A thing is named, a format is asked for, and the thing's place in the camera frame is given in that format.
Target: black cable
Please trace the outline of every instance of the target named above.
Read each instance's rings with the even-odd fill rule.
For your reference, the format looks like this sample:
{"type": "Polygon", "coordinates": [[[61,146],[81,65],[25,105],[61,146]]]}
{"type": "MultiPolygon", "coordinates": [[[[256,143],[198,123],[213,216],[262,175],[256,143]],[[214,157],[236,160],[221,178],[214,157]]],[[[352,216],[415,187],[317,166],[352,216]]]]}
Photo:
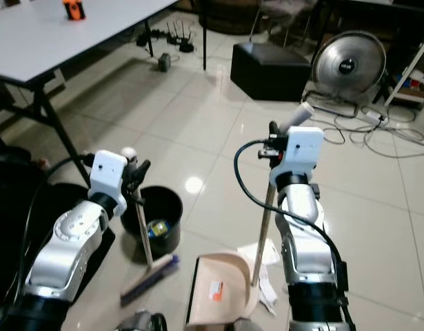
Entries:
{"type": "MultiPolygon", "coordinates": [[[[250,200],[252,200],[255,204],[261,206],[264,209],[271,210],[273,212],[277,212],[279,214],[283,214],[283,215],[292,217],[293,219],[299,220],[300,222],[304,223],[305,225],[310,226],[311,229],[313,229],[317,233],[319,233],[320,236],[325,240],[326,244],[330,247],[330,250],[332,252],[332,257],[333,257],[333,260],[334,260],[333,264],[334,264],[334,270],[336,271],[335,275],[337,277],[337,286],[338,286],[337,294],[338,294],[338,297],[341,301],[339,304],[340,304],[341,309],[343,311],[343,315],[345,316],[345,321],[350,326],[351,330],[355,330],[356,327],[352,322],[350,313],[348,312],[347,300],[345,298],[345,293],[344,293],[344,289],[343,289],[345,284],[343,284],[341,282],[341,280],[339,279],[340,273],[346,271],[346,264],[345,264],[345,262],[342,261],[341,254],[339,253],[339,250],[337,249],[333,240],[331,240],[331,238],[322,229],[320,229],[317,225],[314,225],[312,222],[308,221],[305,217],[299,216],[299,215],[294,214],[292,212],[288,212],[288,211],[276,208],[273,205],[268,205],[268,204],[262,202],[261,200],[258,200],[252,193],[250,193],[250,191],[247,189],[247,187],[245,186],[245,184],[244,184],[244,182],[241,178],[241,174],[239,173],[239,162],[238,162],[239,156],[241,155],[241,153],[244,150],[246,150],[247,148],[249,148],[250,146],[257,145],[257,144],[264,144],[264,143],[267,143],[267,142],[268,142],[267,139],[253,140],[253,141],[246,143],[244,146],[242,146],[238,149],[238,151],[234,155],[234,160],[233,160],[233,167],[234,167],[234,173],[236,175],[236,180],[238,181],[238,184],[241,187],[242,191],[245,193],[245,195],[250,200]]],[[[342,278],[342,280],[344,281],[344,280],[346,280],[345,276],[346,275],[343,274],[342,277],[340,277],[340,278],[342,278]]]]}
{"type": "Polygon", "coordinates": [[[163,314],[157,312],[151,317],[154,331],[168,331],[168,325],[163,314]]]}
{"type": "MultiPolygon", "coordinates": [[[[79,155],[79,160],[83,159],[85,155],[79,155]]],[[[43,178],[41,179],[40,183],[38,184],[36,190],[34,191],[34,195],[32,196],[30,208],[28,210],[28,216],[26,217],[25,222],[25,230],[23,231],[23,237],[21,240],[21,246],[20,246],[20,253],[19,253],[19,270],[17,272],[17,288],[14,295],[13,303],[16,303],[16,300],[18,299],[20,295],[20,291],[23,285],[23,276],[25,274],[25,251],[26,251],[26,240],[28,238],[28,231],[30,227],[30,220],[32,215],[32,210],[34,208],[34,204],[37,200],[37,197],[39,196],[39,193],[43,186],[46,184],[48,179],[62,166],[65,164],[74,161],[72,157],[68,157],[60,162],[58,162],[56,165],[51,167],[47,172],[45,172],[43,178]]]]}

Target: broom handle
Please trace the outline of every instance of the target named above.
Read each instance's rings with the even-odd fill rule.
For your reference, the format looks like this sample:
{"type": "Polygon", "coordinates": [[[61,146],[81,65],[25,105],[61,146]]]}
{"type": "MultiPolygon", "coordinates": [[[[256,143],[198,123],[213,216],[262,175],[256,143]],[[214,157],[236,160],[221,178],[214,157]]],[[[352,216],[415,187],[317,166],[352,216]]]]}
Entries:
{"type": "MultiPolygon", "coordinates": [[[[139,188],[135,190],[134,198],[135,201],[141,200],[141,193],[139,188]]],[[[148,227],[145,223],[144,208],[140,203],[135,202],[135,209],[137,210],[138,222],[140,223],[141,240],[143,241],[145,259],[148,262],[148,267],[151,268],[154,264],[154,260],[152,258],[152,251],[150,250],[148,227]]]]}

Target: paper scrap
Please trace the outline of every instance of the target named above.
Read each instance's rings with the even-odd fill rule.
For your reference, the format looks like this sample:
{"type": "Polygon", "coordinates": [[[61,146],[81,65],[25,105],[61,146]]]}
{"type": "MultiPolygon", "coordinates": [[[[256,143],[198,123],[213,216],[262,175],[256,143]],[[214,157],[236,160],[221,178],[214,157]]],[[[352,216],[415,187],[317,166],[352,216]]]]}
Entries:
{"type": "MultiPolygon", "coordinates": [[[[244,254],[252,261],[256,260],[256,253],[258,250],[258,243],[252,243],[238,248],[239,254],[244,254]]],[[[276,247],[274,247],[273,240],[267,238],[265,240],[264,251],[262,254],[262,264],[270,265],[278,263],[281,260],[276,247]]]]}
{"type": "Polygon", "coordinates": [[[276,316],[276,312],[274,311],[273,307],[278,297],[272,285],[270,284],[270,280],[268,279],[267,267],[263,264],[261,265],[261,269],[259,270],[259,287],[261,289],[259,301],[263,303],[263,305],[267,308],[270,314],[276,316]]]}

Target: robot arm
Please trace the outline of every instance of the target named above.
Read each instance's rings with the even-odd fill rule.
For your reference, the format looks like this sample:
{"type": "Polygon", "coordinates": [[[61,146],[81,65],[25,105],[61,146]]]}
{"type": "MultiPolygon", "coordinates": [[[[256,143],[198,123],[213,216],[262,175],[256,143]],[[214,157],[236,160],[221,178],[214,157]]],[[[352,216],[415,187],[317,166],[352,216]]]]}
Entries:
{"type": "Polygon", "coordinates": [[[307,221],[276,214],[292,309],[290,331],[353,331],[355,326],[343,294],[347,290],[346,264],[336,260],[339,253],[333,252],[334,245],[330,246],[314,229],[314,225],[323,228],[324,214],[316,198],[319,189],[315,194],[309,180],[319,158],[323,131],[298,127],[313,112],[309,104],[303,103],[289,123],[278,129],[272,122],[270,137],[259,151],[260,158],[270,160],[270,185],[278,192],[279,209],[307,221]]]}
{"type": "Polygon", "coordinates": [[[95,154],[88,200],[56,220],[51,239],[37,255],[23,292],[0,330],[61,329],[109,220],[126,210],[122,189],[142,181],[149,165],[136,169],[133,178],[129,176],[124,183],[128,160],[105,150],[95,154]]]}

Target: black ottoman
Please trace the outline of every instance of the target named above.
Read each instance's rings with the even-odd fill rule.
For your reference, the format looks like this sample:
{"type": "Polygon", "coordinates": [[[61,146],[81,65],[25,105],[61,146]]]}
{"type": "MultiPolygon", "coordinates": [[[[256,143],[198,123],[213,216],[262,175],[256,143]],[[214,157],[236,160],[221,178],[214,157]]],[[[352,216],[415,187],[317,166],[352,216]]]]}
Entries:
{"type": "Polygon", "coordinates": [[[300,101],[311,65],[276,45],[233,46],[231,80],[254,100],[300,101]]]}

